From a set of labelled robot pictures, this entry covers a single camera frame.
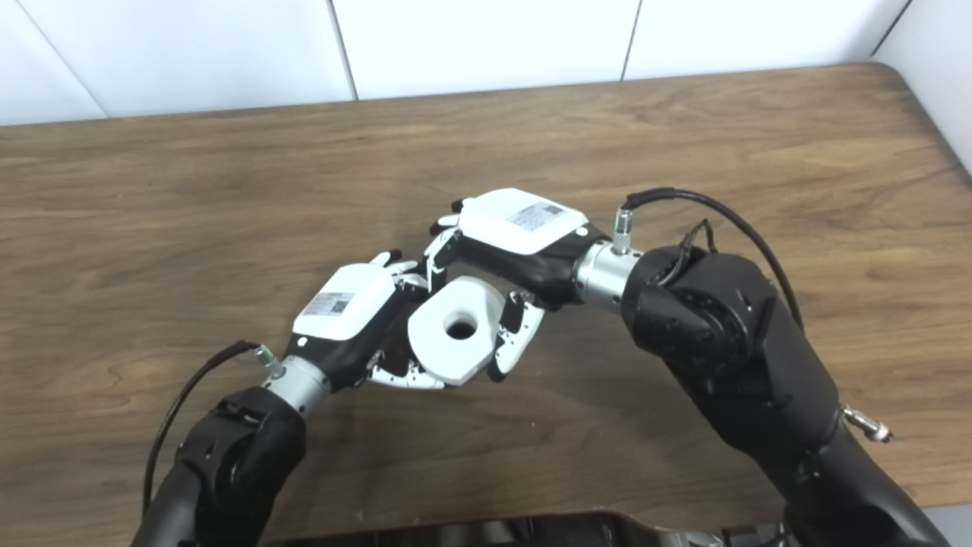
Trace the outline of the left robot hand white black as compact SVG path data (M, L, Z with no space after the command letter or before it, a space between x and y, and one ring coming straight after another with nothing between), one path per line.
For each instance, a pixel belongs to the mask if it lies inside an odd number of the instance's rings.
M312 364L330 394L367 380L441 389L443 382L424 373L409 349L382 347L407 308L428 298L419 266L398 249L345 264L296 316L284 356Z

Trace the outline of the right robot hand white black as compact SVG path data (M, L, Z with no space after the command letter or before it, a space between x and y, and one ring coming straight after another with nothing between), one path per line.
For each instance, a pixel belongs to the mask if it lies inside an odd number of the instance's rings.
M607 236L571 207L519 189L487 191L450 205L431 225L422 267L428 294L447 284L448 267L464 262L513 284L501 308L491 381L513 370L546 312L582 305L581 260Z

